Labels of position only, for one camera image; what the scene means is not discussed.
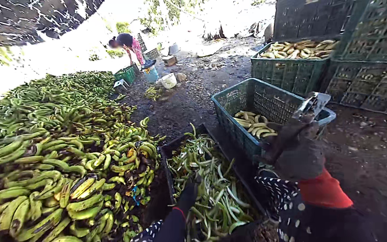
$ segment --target gloved hand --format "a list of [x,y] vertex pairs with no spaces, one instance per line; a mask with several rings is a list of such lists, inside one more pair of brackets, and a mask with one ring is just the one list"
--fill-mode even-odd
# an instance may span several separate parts
[[[269,127],[276,130],[278,135],[261,143],[266,150],[265,157],[255,156],[254,160],[274,165],[282,177],[290,180],[313,179],[322,173],[325,156],[321,141],[315,139],[319,129],[317,123],[304,124],[291,119],[287,125],[269,124]],[[294,130],[301,132],[293,136]]]
[[187,214],[189,209],[195,204],[196,196],[198,194],[198,185],[201,183],[201,176],[196,175],[196,177],[190,177],[186,182],[185,189],[181,192],[180,199],[177,202],[177,207],[179,207],[184,214]]

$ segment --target dark green crate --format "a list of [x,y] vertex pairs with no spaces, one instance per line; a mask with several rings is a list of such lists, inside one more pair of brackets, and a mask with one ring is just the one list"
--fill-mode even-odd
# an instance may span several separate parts
[[273,41],[327,36],[353,30],[367,0],[278,0]]
[[271,44],[267,44],[250,58],[253,78],[300,96],[319,90],[321,77],[326,73],[329,64],[329,57],[319,60],[257,58]]
[[[254,112],[265,116],[270,122],[285,124],[303,100],[300,96],[255,78],[249,78],[212,96],[219,124],[249,158],[253,155],[264,156],[264,150],[259,147],[259,140],[235,121],[235,113],[240,110]],[[319,135],[335,117],[336,114],[327,108],[319,113]]]
[[157,59],[159,57],[158,50],[156,48],[147,50],[146,52],[143,52],[143,57],[150,60]]
[[356,28],[342,38],[334,58],[387,61],[387,0],[371,0]]
[[137,40],[140,43],[141,52],[145,52],[147,50],[146,44],[144,44],[143,38],[141,37],[140,33],[138,33],[138,35],[137,35]]
[[387,62],[332,60],[323,85],[330,102],[387,114]]
[[129,66],[115,73],[114,78],[116,80],[125,80],[127,83],[132,84],[135,80],[134,67]]

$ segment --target blue bucket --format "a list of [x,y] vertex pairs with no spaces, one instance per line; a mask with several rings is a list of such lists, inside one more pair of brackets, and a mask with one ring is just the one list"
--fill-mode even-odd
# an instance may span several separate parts
[[158,72],[156,71],[156,68],[155,68],[154,65],[150,67],[150,72],[149,72],[149,74],[147,74],[145,70],[143,70],[143,72],[144,72],[144,75],[146,76],[146,79],[147,79],[150,83],[156,82],[156,81],[159,79]]

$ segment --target wet ground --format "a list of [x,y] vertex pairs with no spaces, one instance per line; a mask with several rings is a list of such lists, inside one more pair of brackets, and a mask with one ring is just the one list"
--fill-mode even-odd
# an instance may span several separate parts
[[[161,76],[181,72],[187,79],[152,101],[144,97],[150,85],[144,77],[138,78],[123,100],[138,107],[132,119],[149,116],[148,130],[153,135],[167,135],[166,142],[190,131],[190,122],[215,127],[218,122],[211,96],[250,77],[250,55],[261,42],[253,38],[225,40],[221,50],[202,58],[179,51],[175,54],[178,64],[172,67],[158,60]],[[387,115],[339,105],[328,107],[337,118],[328,125],[323,139],[326,167],[366,215],[377,241],[387,241]]]

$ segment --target black hair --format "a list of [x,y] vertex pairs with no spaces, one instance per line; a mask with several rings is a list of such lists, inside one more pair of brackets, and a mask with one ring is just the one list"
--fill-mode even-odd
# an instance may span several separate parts
[[111,40],[108,41],[108,45],[111,47],[111,48],[114,48],[115,45],[116,45],[116,36],[113,36],[113,38]]

